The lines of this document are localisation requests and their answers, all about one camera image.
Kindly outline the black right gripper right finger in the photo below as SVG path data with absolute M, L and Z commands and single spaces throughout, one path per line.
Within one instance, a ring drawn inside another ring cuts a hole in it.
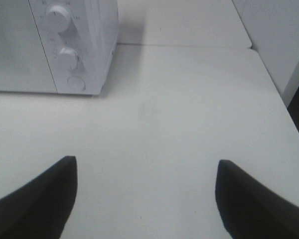
M 299 239 L 299 207 L 230 160 L 218 163 L 215 200 L 234 239 Z

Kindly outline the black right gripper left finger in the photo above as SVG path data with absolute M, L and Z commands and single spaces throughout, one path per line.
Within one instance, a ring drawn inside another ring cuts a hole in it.
M 0 199 L 0 239 L 59 239 L 77 189 L 76 157 L 65 156 Z

